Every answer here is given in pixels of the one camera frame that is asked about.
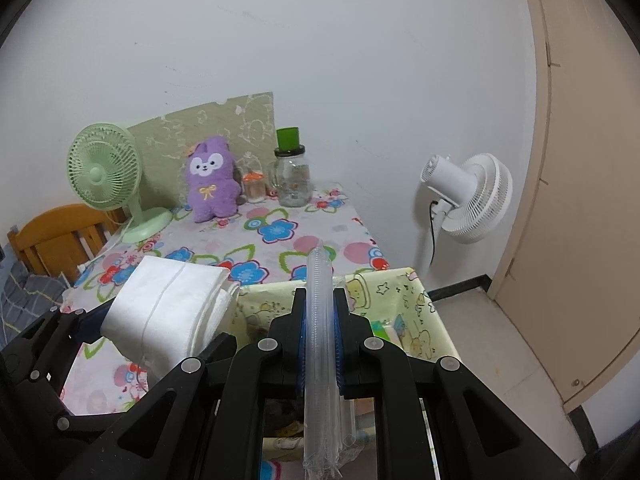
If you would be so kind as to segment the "white cloth pack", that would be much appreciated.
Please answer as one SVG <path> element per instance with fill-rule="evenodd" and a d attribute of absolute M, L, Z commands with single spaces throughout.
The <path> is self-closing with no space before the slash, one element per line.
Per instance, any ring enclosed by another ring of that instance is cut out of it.
<path fill-rule="evenodd" d="M 165 377 L 228 333 L 240 285 L 223 266 L 146 256 L 116 295 L 100 327 L 129 361 Z"/>

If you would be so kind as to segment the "clear plastic straw pack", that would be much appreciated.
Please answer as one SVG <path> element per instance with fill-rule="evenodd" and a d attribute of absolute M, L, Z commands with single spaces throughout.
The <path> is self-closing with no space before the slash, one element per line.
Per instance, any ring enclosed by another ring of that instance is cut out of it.
<path fill-rule="evenodd" d="M 339 479 L 360 453 L 355 404 L 338 388 L 338 329 L 331 260 L 322 245 L 307 257 L 304 314 L 304 459 L 307 479 Z"/>

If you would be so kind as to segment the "yellow cartoon storage box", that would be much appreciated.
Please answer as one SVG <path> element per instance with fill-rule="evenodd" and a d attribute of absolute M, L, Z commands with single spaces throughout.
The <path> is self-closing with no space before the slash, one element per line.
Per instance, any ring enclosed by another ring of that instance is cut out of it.
<path fill-rule="evenodd" d="M 296 289 L 306 278 L 243 285 L 235 299 L 230 333 L 240 347 L 267 336 L 274 318 L 291 312 Z M 372 332 L 403 348 L 408 356 L 435 362 L 459 355 L 427 291 L 410 268 L 354 273 L 334 278 L 346 292 L 349 311 L 369 320 Z M 303 443 L 292 424 L 281 437 L 264 441 L 263 479 L 303 479 Z"/>

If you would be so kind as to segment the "beige door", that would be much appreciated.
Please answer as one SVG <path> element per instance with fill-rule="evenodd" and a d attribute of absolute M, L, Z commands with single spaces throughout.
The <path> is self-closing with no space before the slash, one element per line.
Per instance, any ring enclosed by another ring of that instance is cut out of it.
<path fill-rule="evenodd" d="M 639 53 L 605 0 L 527 0 L 536 114 L 490 296 L 573 411 L 639 348 Z"/>

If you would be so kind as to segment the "grey plaid pillow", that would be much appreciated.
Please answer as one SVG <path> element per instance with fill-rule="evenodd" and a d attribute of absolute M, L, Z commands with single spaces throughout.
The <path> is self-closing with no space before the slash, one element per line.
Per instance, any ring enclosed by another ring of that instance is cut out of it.
<path fill-rule="evenodd" d="M 1 348 L 51 308 L 61 307 L 66 289 L 64 276 L 33 274 L 15 261 L 1 287 Z"/>

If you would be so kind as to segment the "floral tablecloth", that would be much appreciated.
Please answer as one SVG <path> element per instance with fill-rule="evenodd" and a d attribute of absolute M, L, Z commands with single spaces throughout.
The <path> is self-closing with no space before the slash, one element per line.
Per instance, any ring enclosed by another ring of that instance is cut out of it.
<path fill-rule="evenodd" d="M 115 297 L 146 256 L 223 266 L 242 286 L 300 281 L 317 244 L 324 245 L 338 275 L 390 266 L 344 191 L 330 184 L 316 188 L 302 208 L 286 208 L 269 197 L 205 223 L 194 222 L 190 207 L 176 208 L 163 231 L 136 244 L 115 237 L 82 264 L 62 309 L 89 311 Z M 74 415 L 110 414 L 129 410 L 147 391 L 145 371 L 101 338 L 80 347 L 61 399 Z"/>

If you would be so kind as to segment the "wooden bed headboard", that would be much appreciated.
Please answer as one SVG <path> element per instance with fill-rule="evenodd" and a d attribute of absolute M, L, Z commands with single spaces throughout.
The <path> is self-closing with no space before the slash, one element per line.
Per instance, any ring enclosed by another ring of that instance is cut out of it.
<path fill-rule="evenodd" d="M 84 204 L 50 209 L 12 229 L 8 241 L 27 270 L 52 278 L 63 275 L 70 283 L 79 278 L 83 263 L 96 257 L 127 220 L 122 208 L 99 211 Z"/>

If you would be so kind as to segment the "purple plush toy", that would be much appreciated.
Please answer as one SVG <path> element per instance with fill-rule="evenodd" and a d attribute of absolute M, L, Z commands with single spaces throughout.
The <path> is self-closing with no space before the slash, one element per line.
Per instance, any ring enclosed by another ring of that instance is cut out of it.
<path fill-rule="evenodd" d="M 223 136 L 195 145 L 186 160 L 184 178 L 195 223 L 230 218 L 238 212 L 241 185 L 234 177 L 234 158 Z"/>

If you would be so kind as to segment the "white floor fan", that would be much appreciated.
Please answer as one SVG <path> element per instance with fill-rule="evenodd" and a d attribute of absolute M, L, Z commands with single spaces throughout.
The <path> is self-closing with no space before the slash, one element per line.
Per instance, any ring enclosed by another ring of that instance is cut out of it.
<path fill-rule="evenodd" d="M 456 159 L 426 153 L 410 166 L 420 230 L 413 266 L 431 284 L 494 276 L 518 203 L 518 179 L 488 151 Z"/>

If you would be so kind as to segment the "toothpick jar orange lid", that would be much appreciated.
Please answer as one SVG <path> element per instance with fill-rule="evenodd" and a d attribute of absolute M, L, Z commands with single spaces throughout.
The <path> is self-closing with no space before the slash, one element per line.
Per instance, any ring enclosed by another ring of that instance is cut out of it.
<path fill-rule="evenodd" d="M 265 175 L 261 171 L 248 170 L 242 177 L 244 196 L 247 203 L 263 202 L 267 196 Z"/>

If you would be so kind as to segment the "glass mason jar green lid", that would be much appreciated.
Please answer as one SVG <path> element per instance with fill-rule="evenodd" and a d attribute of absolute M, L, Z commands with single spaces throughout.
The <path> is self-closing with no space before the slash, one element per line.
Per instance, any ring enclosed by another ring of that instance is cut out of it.
<path fill-rule="evenodd" d="M 310 167 L 298 127 L 277 130 L 277 146 L 274 161 L 268 168 L 268 179 L 281 206 L 300 208 L 309 203 L 312 194 Z"/>

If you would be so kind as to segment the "green desk fan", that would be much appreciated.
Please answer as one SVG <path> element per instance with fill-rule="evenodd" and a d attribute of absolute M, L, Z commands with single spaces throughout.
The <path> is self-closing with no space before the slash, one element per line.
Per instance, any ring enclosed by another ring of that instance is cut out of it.
<path fill-rule="evenodd" d="M 125 243 L 147 240 L 172 220 L 164 207 L 142 207 L 142 157 L 134 136 L 124 128 L 104 122 L 83 128 L 68 150 L 66 172 L 73 191 L 89 207 L 129 210 L 131 220 L 122 231 Z"/>

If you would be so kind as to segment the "green patterned backboard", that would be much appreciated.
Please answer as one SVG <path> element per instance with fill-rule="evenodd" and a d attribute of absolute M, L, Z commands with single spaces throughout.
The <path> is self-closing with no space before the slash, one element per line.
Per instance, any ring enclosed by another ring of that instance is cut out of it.
<path fill-rule="evenodd" d="M 143 162 L 139 188 L 143 208 L 186 203 L 186 159 L 196 144 L 212 136 L 226 139 L 242 172 L 264 170 L 277 147 L 270 92 L 185 108 L 134 125 L 129 132 Z"/>

